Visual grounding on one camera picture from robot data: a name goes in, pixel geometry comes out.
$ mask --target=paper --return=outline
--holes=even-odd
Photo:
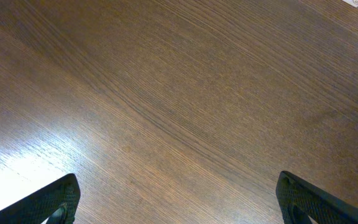
[[[343,0],[349,4],[351,4],[354,7],[358,7],[358,0]]]

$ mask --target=wooden table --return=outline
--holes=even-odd
[[[74,172],[77,223],[283,223],[281,170],[358,207],[358,8],[0,1],[0,209]]]

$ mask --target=table surface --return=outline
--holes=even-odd
[[[0,209],[73,172],[77,223],[283,223],[281,170],[358,207],[358,8],[0,1]]]

